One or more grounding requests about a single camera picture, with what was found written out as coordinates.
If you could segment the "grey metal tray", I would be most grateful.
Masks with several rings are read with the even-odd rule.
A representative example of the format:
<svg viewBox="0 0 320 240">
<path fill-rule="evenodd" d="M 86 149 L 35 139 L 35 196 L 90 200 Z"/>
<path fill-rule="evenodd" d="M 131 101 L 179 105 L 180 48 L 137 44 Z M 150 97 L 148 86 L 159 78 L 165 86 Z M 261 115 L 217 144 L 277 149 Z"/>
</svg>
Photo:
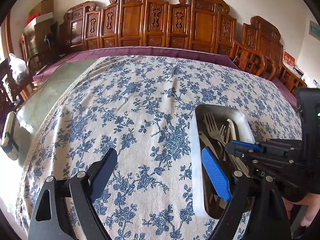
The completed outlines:
<svg viewBox="0 0 320 240">
<path fill-rule="evenodd" d="M 219 105 L 199 105 L 192 113 L 190 128 L 189 128 L 189 141 L 191 149 L 191 181 L 192 181 L 192 193 L 193 193 L 193 210 L 195 215 L 205 219 L 218 219 L 223 211 L 219 208 L 216 213 L 209 214 L 209 206 L 205 203 L 207 199 L 207 193 L 213 189 L 210 180 L 203 169 L 201 160 L 202 146 L 200 144 L 199 132 L 203 132 L 208 135 L 204 120 L 204 113 L 212 112 L 216 123 L 220 126 L 227 119 L 231 119 L 234 122 L 236 137 L 240 141 L 254 143 L 249 123 L 240 110 L 219 106 Z"/>
</svg>

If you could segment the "brown cardboard box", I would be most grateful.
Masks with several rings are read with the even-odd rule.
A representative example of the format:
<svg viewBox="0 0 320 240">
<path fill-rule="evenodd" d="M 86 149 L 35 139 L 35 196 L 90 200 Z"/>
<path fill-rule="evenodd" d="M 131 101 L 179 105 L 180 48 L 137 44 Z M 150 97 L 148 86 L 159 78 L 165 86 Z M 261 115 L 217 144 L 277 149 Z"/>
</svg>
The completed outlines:
<svg viewBox="0 0 320 240">
<path fill-rule="evenodd" d="M 29 12 L 29 16 L 44 15 L 53 11 L 54 0 L 42 0 Z"/>
</svg>

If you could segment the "white flat box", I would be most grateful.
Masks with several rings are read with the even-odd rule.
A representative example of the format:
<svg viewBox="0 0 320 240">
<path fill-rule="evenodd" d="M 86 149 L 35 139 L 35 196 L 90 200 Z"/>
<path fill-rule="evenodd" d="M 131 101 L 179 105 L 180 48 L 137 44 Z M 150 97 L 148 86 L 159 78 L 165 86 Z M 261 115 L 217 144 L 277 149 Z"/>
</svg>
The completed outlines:
<svg viewBox="0 0 320 240">
<path fill-rule="evenodd" d="M 49 12 L 40 16 L 33 18 L 25 27 L 24 31 L 30 31 L 35 25 L 44 22 L 46 20 L 51 20 L 54 17 L 53 12 Z"/>
</svg>

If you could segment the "metal fork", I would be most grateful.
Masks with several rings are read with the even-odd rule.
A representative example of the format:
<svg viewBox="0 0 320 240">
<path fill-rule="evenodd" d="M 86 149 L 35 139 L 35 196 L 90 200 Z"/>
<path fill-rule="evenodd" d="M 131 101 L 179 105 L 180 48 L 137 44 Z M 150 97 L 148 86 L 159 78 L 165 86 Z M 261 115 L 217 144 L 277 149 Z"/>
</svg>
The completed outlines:
<svg viewBox="0 0 320 240">
<path fill-rule="evenodd" d="M 204 123 L 209 136 L 224 146 L 222 135 L 211 112 L 204 113 Z"/>
</svg>

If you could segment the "purple sofa cushion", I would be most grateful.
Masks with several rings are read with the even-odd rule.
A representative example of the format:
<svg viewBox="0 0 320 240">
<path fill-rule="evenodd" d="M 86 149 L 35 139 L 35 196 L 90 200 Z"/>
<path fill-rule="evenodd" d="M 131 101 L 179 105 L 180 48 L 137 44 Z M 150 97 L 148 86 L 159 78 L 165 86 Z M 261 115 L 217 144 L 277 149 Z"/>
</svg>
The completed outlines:
<svg viewBox="0 0 320 240">
<path fill-rule="evenodd" d="M 82 60 L 98 59 L 106 56 L 165 56 L 214 63 L 221 66 L 239 69 L 227 55 L 206 53 L 178 48 L 163 47 L 114 47 L 80 51 L 63 56 L 56 63 L 35 74 L 33 81 L 44 82 L 63 64 Z"/>
</svg>

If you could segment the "white plastic bag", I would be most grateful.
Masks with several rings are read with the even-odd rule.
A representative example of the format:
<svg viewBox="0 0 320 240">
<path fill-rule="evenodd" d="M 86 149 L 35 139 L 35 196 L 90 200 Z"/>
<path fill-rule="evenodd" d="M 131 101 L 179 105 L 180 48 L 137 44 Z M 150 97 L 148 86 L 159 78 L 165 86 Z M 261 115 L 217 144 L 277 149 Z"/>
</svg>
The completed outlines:
<svg viewBox="0 0 320 240">
<path fill-rule="evenodd" d="M 25 61 L 16 57 L 13 53 L 9 53 L 10 69 L 12 72 L 12 78 L 17 85 L 22 84 L 23 81 L 27 80 L 30 76 L 29 70 Z"/>
</svg>

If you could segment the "grey electrical wall box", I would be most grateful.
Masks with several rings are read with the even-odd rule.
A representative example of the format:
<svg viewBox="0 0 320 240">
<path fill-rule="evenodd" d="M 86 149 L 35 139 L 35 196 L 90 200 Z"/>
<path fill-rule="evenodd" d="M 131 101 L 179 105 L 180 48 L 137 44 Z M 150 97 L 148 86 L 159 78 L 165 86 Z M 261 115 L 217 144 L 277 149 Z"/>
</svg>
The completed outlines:
<svg viewBox="0 0 320 240">
<path fill-rule="evenodd" d="M 316 22 L 310 21 L 309 35 L 320 40 L 320 26 Z"/>
</svg>

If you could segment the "long carved wooden sofa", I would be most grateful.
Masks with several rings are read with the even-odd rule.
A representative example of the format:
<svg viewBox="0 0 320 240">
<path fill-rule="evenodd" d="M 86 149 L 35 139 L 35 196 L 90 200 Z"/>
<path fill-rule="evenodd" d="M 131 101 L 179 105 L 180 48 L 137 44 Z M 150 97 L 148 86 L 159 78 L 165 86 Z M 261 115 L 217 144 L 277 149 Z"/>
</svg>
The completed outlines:
<svg viewBox="0 0 320 240">
<path fill-rule="evenodd" d="M 160 47 L 226 55 L 244 72 L 261 76 L 262 53 L 236 41 L 236 19 L 224 0 L 87 1 L 68 9 L 59 27 L 59 50 L 75 53 L 118 47 Z"/>
</svg>

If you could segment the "dark wooden chair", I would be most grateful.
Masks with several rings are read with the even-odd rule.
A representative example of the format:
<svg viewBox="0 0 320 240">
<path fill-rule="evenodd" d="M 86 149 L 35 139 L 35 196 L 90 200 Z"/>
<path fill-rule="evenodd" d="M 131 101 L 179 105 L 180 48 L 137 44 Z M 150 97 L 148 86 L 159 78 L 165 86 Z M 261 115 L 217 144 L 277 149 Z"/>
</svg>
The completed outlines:
<svg viewBox="0 0 320 240">
<path fill-rule="evenodd" d="M 12 77 L 9 59 L 1 62 L 1 115 L 15 111 L 25 102 L 21 93 L 26 91 L 29 85 L 31 89 L 34 88 L 32 81 L 32 77 L 28 75 L 18 85 Z"/>
</svg>

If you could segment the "red card box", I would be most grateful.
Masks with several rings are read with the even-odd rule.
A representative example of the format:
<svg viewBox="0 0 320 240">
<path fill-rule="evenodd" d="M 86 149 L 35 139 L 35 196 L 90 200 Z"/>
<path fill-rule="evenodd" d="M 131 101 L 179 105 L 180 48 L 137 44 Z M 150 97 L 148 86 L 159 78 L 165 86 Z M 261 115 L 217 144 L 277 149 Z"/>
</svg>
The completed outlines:
<svg viewBox="0 0 320 240">
<path fill-rule="evenodd" d="M 284 51 L 283 53 L 283 64 L 291 69 L 295 66 L 295 58 L 287 51 Z"/>
</svg>

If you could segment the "blue floral tablecloth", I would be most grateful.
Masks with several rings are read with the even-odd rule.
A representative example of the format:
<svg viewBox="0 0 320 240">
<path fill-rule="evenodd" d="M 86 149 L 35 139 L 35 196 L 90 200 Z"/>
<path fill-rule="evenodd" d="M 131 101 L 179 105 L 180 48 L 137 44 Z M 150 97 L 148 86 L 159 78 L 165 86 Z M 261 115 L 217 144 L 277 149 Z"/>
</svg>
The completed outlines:
<svg viewBox="0 0 320 240">
<path fill-rule="evenodd" d="M 45 179 L 85 171 L 114 148 L 116 169 L 94 208 L 113 239 L 207 239 L 195 214 L 188 136 L 198 105 L 244 113 L 254 138 L 300 139 L 300 119 L 265 79 L 215 63 L 156 56 L 99 59 L 66 90 L 23 165 L 15 216 L 28 231 Z"/>
</svg>

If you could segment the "small box with black band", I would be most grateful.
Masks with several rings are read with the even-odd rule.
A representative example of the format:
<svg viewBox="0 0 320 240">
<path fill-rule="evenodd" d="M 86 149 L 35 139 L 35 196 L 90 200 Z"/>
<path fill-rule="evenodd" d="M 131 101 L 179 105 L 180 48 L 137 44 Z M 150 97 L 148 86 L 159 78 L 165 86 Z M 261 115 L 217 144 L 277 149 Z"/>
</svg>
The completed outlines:
<svg viewBox="0 0 320 240">
<path fill-rule="evenodd" d="M 16 113 L 14 111 L 9 112 L 3 129 L 1 148 L 11 160 L 18 159 L 19 146 L 16 142 L 16 135 L 19 127 L 20 123 Z"/>
</svg>

